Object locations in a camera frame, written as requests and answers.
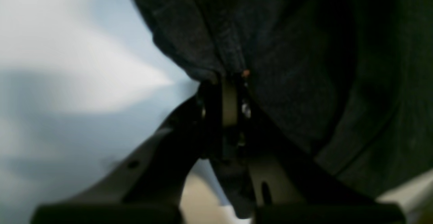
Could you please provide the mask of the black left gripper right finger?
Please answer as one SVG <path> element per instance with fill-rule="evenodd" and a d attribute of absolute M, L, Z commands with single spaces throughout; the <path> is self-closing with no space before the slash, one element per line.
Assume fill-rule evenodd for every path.
<path fill-rule="evenodd" d="M 247 170 L 254 224 L 405 224 L 397 204 L 380 204 L 325 173 L 252 102 L 246 83 L 222 81 L 222 160 Z"/>

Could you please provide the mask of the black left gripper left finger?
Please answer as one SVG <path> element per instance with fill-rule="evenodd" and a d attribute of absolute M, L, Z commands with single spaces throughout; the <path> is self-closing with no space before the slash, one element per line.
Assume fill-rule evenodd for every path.
<path fill-rule="evenodd" d="M 32 224 L 182 224 L 185 180 L 221 129 L 220 84 L 203 82 L 111 173 L 64 201 L 41 205 Z"/>

